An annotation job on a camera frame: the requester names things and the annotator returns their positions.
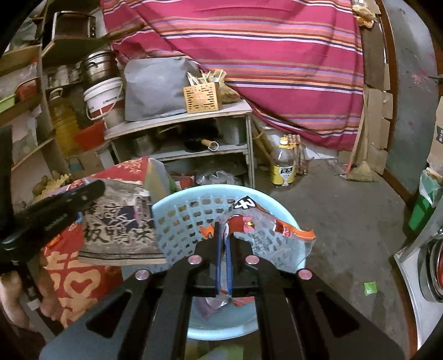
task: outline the cluttered storage room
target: cluttered storage room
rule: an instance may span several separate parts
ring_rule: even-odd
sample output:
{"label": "cluttered storage room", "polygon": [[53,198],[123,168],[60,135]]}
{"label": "cluttered storage room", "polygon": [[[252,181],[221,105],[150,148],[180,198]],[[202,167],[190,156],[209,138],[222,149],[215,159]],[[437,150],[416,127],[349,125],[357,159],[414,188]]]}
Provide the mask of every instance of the cluttered storage room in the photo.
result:
{"label": "cluttered storage room", "polygon": [[9,3],[0,358],[441,358],[432,6]]}

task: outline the light blue plastic basket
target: light blue plastic basket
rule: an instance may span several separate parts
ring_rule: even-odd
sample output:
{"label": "light blue plastic basket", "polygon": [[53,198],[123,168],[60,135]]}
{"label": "light blue plastic basket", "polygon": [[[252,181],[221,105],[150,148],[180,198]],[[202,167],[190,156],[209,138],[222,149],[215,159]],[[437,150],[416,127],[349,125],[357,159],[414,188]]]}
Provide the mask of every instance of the light blue plastic basket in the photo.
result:
{"label": "light blue plastic basket", "polygon": [[[199,226],[212,223],[229,206],[249,195],[278,219],[299,227],[292,215],[272,197],[260,191],[236,185],[205,185],[182,190],[160,200],[152,207],[155,234],[167,264],[155,266],[125,266],[125,277],[137,269],[152,272],[168,269],[179,259],[194,252],[202,240]],[[302,269],[305,261],[298,268]],[[188,337],[198,340],[225,340],[258,330],[255,304],[236,307],[228,304],[209,319],[204,319],[192,306]]]}

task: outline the gray fabric bag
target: gray fabric bag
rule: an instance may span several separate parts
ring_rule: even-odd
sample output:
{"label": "gray fabric bag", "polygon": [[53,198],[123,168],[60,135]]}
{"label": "gray fabric bag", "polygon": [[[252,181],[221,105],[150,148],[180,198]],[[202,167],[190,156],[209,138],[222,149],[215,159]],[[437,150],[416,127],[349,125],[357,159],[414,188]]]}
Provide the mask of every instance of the gray fabric bag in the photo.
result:
{"label": "gray fabric bag", "polygon": [[188,72],[200,76],[197,65],[183,56],[130,60],[124,69],[126,121],[185,113],[183,88],[190,86]]}

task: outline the red cloth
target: red cloth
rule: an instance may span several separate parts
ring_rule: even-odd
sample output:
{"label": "red cloth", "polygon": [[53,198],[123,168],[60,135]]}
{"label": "red cloth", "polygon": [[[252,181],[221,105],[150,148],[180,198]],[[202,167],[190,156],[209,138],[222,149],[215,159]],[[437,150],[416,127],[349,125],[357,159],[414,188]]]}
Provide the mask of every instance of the red cloth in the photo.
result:
{"label": "red cloth", "polygon": [[119,60],[186,55],[224,69],[254,114],[316,145],[351,150],[363,55],[350,0],[101,0]]}
{"label": "red cloth", "polygon": [[[99,179],[144,181],[147,158],[126,161],[92,175]],[[77,259],[83,245],[83,229],[72,224],[44,249],[48,270],[63,307],[62,323],[67,327],[102,297],[122,283],[117,266],[94,266]]]}

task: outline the red fabric with chinese characters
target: red fabric with chinese characters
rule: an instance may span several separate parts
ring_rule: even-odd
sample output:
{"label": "red fabric with chinese characters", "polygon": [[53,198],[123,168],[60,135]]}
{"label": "red fabric with chinese characters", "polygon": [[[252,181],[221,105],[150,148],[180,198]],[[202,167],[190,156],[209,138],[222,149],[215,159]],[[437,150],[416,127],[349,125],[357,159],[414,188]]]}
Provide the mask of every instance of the red fabric with chinese characters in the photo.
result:
{"label": "red fabric with chinese characters", "polygon": [[[147,158],[130,160],[92,177],[144,181],[147,165]],[[63,307],[62,323],[65,327],[122,283],[119,267],[93,266],[78,261],[82,245],[82,226],[74,223],[44,248],[48,259],[46,269]]]}

